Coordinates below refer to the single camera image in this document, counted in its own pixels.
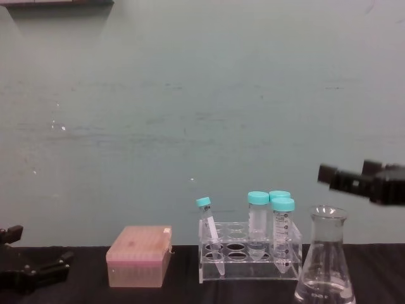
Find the light blue wall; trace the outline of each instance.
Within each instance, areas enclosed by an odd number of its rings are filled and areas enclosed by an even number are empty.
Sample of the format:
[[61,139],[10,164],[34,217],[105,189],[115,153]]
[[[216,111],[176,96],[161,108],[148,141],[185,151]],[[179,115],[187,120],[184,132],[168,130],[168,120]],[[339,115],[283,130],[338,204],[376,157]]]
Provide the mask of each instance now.
[[0,9],[0,226],[21,245],[111,244],[196,197],[245,220],[288,189],[349,211],[346,242],[404,242],[405,208],[316,183],[327,162],[405,163],[405,1],[116,0],[108,12]]

